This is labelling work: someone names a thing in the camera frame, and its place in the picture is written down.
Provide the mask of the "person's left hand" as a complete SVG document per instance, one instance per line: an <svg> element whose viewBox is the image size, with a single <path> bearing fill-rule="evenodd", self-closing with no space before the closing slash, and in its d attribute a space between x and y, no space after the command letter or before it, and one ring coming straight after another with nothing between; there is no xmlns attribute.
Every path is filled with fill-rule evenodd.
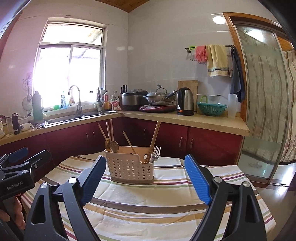
<svg viewBox="0 0 296 241"><path fill-rule="evenodd" d="M5 210L1 208L1 221L9 222L11 219L20 230L25 230L26 222L22 212L21 194L4 201Z"/></svg>

